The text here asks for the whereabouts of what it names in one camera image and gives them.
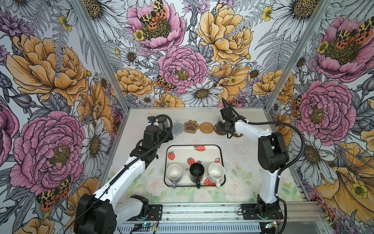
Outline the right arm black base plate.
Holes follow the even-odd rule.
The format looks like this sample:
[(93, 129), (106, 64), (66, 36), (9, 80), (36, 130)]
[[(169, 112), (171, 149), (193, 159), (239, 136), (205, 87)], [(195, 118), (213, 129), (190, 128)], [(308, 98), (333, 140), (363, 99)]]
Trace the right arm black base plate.
[(241, 205), (241, 212), (244, 220), (250, 219), (276, 219), (282, 220), (283, 213), (278, 203), (262, 204), (247, 203)]

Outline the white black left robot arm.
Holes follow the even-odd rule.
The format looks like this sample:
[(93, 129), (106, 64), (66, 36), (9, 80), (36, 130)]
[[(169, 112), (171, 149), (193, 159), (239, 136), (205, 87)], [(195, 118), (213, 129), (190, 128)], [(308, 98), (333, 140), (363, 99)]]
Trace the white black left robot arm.
[(143, 138), (136, 144), (122, 169), (92, 195), (84, 194), (78, 202), (74, 234), (113, 234), (117, 226), (147, 214), (148, 200), (133, 195), (118, 206), (132, 182), (158, 158), (161, 144), (172, 140), (172, 119), (167, 115), (148, 118)]

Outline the woven rattan round coaster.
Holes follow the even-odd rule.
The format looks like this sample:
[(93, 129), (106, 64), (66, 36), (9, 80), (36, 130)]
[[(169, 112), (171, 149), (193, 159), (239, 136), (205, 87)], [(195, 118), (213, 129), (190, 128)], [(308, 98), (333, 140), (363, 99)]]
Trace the woven rattan round coaster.
[(199, 130), (204, 134), (211, 134), (214, 131), (214, 125), (210, 122), (200, 124)]

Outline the scratched brown wooden round coaster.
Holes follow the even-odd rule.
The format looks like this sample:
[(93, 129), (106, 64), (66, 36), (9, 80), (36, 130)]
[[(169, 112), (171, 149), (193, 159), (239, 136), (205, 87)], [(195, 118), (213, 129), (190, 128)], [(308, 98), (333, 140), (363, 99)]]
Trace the scratched brown wooden round coaster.
[(226, 133), (222, 133), (222, 132), (220, 132), (220, 129), (219, 129), (218, 124), (215, 124), (215, 125), (214, 125), (214, 132), (215, 132), (217, 135), (220, 135), (220, 136), (225, 136), (225, 135), (226, 135)]

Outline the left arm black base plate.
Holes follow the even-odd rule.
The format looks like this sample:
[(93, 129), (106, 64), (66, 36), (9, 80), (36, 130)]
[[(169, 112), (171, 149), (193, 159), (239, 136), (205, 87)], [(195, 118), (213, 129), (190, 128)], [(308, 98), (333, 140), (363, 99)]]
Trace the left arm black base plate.
[(150, 204), (148, 209), (142, 208), (140, 214), (128, 221), (160, 221), (162, 219), (163, 205)]

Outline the cork paw print coaster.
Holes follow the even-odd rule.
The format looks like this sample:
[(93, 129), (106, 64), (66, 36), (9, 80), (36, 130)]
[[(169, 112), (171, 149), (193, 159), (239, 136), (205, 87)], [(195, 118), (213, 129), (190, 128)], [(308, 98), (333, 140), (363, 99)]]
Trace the cork paw print coaster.
[(184, 123), (184, 132), (186, 133), (195, 134), (199, 128), (200, 125), (197, 121), (188, 120)]

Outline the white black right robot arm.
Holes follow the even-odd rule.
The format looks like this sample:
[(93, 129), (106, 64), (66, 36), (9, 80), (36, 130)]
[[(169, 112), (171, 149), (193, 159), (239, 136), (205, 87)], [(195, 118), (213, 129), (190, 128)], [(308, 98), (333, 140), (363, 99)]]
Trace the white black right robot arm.
[(220, 133), (226, 135), (239, 133), (258, 145), (258, 162), (266, 172), (263, 174), (263, 185), (254, 211), (261, 218), (268, 217), (280, 208), (280, 199), (277, 197), (280, 171), (289, 161), (284, 137), (279, 132), (260, 127), (271, 124), (270, 122), (249, 122), (231, 107), (224, 107), (220, 113), (221, 117), (217, 122)]

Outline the grey woven round coaster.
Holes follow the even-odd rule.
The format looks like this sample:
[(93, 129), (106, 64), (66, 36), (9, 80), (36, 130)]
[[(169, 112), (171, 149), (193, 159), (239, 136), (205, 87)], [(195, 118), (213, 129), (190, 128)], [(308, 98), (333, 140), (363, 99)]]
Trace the grey woven round coaster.
[(180, 122), (176, 122), (173, 124), (173, 127), (172, 127), (172, 134), (174, 136), (177, 136), (177, 135), (180, 135), (184, 132), (184, 125)]

